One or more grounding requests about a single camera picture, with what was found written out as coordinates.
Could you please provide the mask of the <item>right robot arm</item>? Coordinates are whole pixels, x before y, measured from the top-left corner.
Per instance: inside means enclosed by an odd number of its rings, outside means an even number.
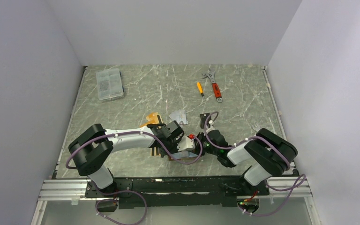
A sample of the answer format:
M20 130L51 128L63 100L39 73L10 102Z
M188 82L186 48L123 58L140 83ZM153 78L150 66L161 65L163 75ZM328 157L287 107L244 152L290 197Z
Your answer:
M225 167L232 168L251 159L256 161L246 169L239 183L240 190L246 195L256 191L258 184L265 179L283 175L298 155L294 145L265 128L247 141L235 145L229 145L216 129L207 134L200 132L197 137L201 140L202 148L197 146L196 150L215 155Z

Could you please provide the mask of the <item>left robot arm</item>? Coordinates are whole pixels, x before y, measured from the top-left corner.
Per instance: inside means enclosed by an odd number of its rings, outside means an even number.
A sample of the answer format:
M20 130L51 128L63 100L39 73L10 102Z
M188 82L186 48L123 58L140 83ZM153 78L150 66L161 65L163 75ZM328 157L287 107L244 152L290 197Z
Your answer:
M70 143L66 168L89 177L98 192L109 197L115 193L117 184L105 161L111 153L134 148L155 148L161 156L168 155L175 161L186 156L198 160L202 155L201 141L186 136L176 121L126 130L104 129L101 124L94 124Z

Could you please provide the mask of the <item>brown leather card holder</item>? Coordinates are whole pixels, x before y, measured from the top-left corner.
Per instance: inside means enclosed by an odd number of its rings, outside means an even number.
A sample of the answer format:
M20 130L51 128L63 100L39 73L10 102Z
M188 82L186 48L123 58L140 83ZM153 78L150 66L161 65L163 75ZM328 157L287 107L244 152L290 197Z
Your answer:
M196 154L190 151L181 151L168 156L170 161L176 161L182 165L191 165L196 163L202 154Z

